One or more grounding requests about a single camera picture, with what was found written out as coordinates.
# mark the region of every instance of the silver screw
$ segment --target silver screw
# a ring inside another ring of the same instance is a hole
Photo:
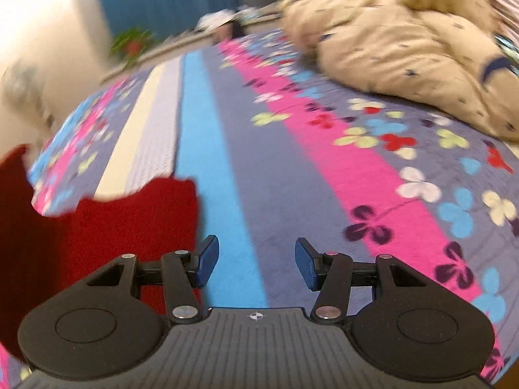
[[[179,305],[173,309],[173,316],[177,319],[192,319],[198,314],[198,309],[192,305]]]
[[[336,319],[341,315],[341,311],[333,305],[323,305],[316,310],[316,315],[321,319]]]

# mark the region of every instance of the black object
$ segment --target black object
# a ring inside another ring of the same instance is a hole
[[[204,312],[191,288],[207,283],[218,254],[215,236],[160,263],[125,254],[34,309],[18,339],[35,372],[20,389],[489,387],[478,377],[494,345],[485,315],[388,254],[359,264],[298,239],[297,266],[321,291],[309,317]],[[161,283],[166,318],[138,300],[141,286]],[[351,286],[373,288],[356,316],[346,315]]]

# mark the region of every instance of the white wall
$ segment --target white wall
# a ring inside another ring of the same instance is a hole
[[[0,0],[0,74],[19,58],[40,67],[60,122],[99,88],[110,42],[97,0]],[[36,133],[6,110],[0,101],[0,154]]]

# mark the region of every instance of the pink stripe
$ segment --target pink stripe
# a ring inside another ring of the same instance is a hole
[[[283,76],[272,76],[278,70],[277,66],[255,67],[259,62],[252,62],[250,55],[235,41],[223,43],[221,48],[226,55],[235,56],[234,68],[245,81],[261,79],[265,82],[259,92],[282,95],[281,99],[267,102],[266,105],[271,112],[292,114],[283,121],[285,127],[320,170],[352,223],[359,220],[350,214],[351,210],[359,205],[370,205],[378,214],[371,224],[384,225],[394,231],[393,240],[383,246],[369,238],[363,239],[373,257],[390,253],[431,279],[434,279],[437,265],[452,263],[443,252],[450,240],[427,210],[426,202],[405,199],[396,193],[396,188],[406,182],[375,150],[360,149],[355,145],[333,145],[348,128],[343,121],[329,113],[333,124],[331,128],[310,125],[309,122],[318,114],[305,108],[307,103],[314,100],[281,91],[291,81]],[[445,287],[469,302],[482,293],[477,282],[466,290],[455,284]],[[495,347],[499,348],[497,336]]]
[[[103,96],[101,96],[98,102],[91,109],[87,118],[85,118],[85,120],[81,123],[79,130],[75,133],[72,140],[65,147],[63,153],[59,156],[54,165],[48,169],[48,177],[54,176],[55,180],[51,184],[44,184],[37,193],[33,204],[34,208],[38,212],[44,213],[45,205],[53,199],[54,192],[58,187],[58,184],[61,182],[61,179],[65,175],[65,172],[70,165],[72,158],[76,155],[80,144],[82,144],[82,141],[91,132],[94,124],[104,112],[108,103],[125,82],[126,80],[122,80],[114,84],[103,94]]]

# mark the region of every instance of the red cloth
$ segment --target red cloth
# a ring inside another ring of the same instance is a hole
[[[150,261],[191,251],[198,222],[195,184],[172,178],[155,178],[119,200],[85,199],[73,213],[43,217],[31,204],[25,151],[14,149],[0,164],[0,341],[19,358],[16,334],[30,310],[123,253]],[[162,292],[150,303],[163,306]]]

